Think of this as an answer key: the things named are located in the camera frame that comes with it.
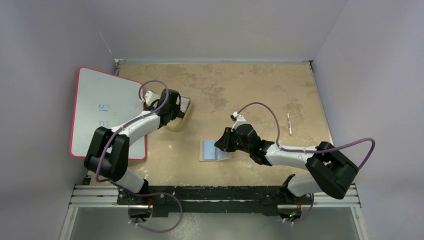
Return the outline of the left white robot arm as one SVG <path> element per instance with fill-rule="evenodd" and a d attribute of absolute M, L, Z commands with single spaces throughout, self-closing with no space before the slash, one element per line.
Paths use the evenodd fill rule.
<path fill-rule="evenodd" d="M 149 199 L 149 182 L 129 167 L 130 146 L 169 122 L 181 112 L 182 96 L 173 89 L 164 89 L 139 116 L 114 128 L 98 127 L 93 134 L 84 167 L 130 191 L 129 197 L 138 205 Z"/>

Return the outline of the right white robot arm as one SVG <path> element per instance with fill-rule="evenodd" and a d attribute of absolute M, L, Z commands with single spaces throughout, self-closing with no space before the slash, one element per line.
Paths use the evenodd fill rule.
<path fill-rule="evenodd" d="M 283 151 L 275 142 L 261 139 L 250 124 L 242 124 L 235 130 L 226 127 L 214 146 L 222 152 L 247 153 L 259 165 L 306 170 L 306 174 L 289 177 L 284 183 L 280 196 L 288 204 L 303 195 L 319 192 L 341 200 L 359 172 L 359 168 L 329 142 Z"/>

